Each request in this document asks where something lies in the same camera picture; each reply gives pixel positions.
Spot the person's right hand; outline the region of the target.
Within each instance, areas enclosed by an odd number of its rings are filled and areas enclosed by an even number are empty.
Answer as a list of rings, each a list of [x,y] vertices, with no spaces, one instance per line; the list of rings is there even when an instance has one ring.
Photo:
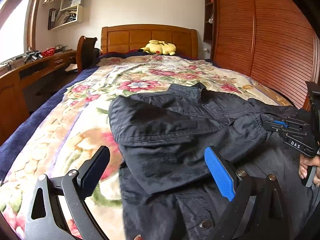
[[[306,178],[307,169],[309,166],[316,166],[317,167],[316,173],[313,178],[313,183],[316,186],[319,186],[319,184],[320,184],[320,168],[319,168],[320,167],[320,158],[319,158],[319,155],[315,156],[314,158],[308,158],[302,154],[300,155],[298,174],[301,179]]]

